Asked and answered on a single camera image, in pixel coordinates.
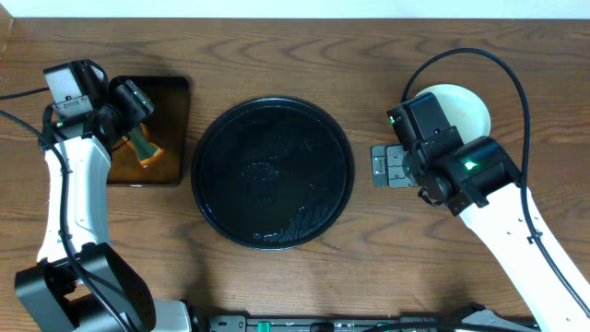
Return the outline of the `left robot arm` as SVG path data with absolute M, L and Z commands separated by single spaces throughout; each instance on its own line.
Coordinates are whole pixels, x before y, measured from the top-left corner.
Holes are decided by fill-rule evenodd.
M 112 249 L 106 185 L 112 145 L 155 110 L 130 79 L 113 82 L 89 59 L 43 71 L 53 95 L 38 138 L 50 174 L 47 228 L 34 267 L 15 276 L 43 331 L 191 331 L 182 301 L 155 299 Z

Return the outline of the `light blue plate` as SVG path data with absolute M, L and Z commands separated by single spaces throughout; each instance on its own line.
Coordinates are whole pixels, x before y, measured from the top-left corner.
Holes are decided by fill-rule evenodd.
M 437 98 L 449 124 L 458 129 L 465 144 L 490 135 L 490 112 L 483 100 L 471 90 L 453 84 L 438 84 L 421 90 L 416 96 L 426 93 L 432 93 Z

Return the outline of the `orange green scrub sponge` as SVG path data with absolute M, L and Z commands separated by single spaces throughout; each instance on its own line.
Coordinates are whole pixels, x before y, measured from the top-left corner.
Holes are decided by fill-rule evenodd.
M 124 141 L 130 145 L 139 160 L 142 168 L 146 168 L 158 161 L 165 153 L 165 150 L 149 140 L 148 129 L 145 124 L 132 129 Z

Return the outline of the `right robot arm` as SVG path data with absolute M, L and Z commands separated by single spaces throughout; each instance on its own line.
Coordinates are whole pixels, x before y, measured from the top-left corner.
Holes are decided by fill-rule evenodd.
M 387 111 L 398 144 L 372 147 L 377 187 L 416 187 L 489 248 L 543 331 L 589 328 L 589 283 L 537 209 L 520 171 L 490 137 L 471 91 L 423 91 Z

